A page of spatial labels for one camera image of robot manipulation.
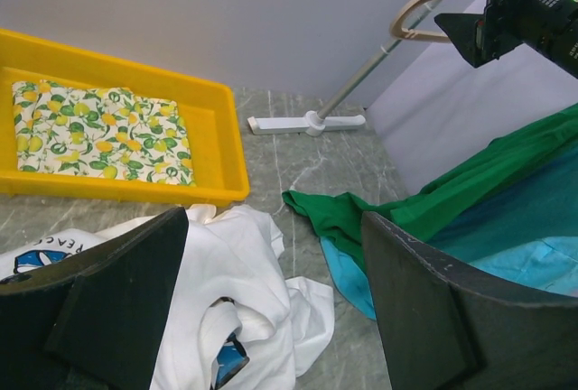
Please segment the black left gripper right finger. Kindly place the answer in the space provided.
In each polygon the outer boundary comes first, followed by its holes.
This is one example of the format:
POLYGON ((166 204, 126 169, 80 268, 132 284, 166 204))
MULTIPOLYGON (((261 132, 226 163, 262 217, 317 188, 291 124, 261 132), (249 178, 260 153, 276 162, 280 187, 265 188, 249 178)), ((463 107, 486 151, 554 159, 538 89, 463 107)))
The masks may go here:
POLYGON ((506 281, 375 212, 362 247, 395 389, 574 389, 577 301, 506 281))

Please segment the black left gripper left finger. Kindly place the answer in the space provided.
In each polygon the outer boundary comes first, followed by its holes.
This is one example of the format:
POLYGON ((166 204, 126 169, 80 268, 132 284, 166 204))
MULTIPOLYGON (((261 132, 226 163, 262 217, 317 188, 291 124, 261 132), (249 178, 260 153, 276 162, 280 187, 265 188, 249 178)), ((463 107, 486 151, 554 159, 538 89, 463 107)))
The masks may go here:
POLYGON ((170 209, 77 255, 1 280, 1 387, 56 389, 70 369, 152 381, 189 222, 170 209))

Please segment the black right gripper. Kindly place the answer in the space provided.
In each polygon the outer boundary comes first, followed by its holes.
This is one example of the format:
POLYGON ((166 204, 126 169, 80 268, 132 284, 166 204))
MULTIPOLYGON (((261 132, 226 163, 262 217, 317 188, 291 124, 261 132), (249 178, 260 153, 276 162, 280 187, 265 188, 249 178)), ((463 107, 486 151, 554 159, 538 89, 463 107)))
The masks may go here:
POLYGON ((577 76, 577 0, 488 0, 483 15, 442 13, 434 21, 473 68, 525 44, 577 76))

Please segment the beige hanger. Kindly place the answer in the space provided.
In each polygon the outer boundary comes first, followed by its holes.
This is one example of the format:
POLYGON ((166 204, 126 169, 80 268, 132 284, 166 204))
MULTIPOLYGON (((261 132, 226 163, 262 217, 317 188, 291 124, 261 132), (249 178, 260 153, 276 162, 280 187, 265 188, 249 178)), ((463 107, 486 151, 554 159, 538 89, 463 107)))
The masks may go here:
POLYGON ((449 43, 442 32, 418 29, 419 24, 430 15, 443 0, 410 0, 399 11, 389 26, 389 34, 401 41, 449 43))

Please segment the white daisy print t-shirt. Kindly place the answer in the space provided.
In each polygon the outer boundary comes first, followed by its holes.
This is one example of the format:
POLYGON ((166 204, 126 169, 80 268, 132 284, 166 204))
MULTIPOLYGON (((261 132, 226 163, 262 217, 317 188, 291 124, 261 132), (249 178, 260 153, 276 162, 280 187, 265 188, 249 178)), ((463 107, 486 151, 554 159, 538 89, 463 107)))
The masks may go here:
MULTIPOLYGON (((247 205, 184 210, 189 222, 151 384, 146 389, 292 389, 334 331, 333 291, 278 263, 283 235, 247 205)), ((1 256, 1 280, 56 264, 155 217, 97 233, 70 228, 1 256)), ((75 368, 56 389, 108 385, 75 368)))

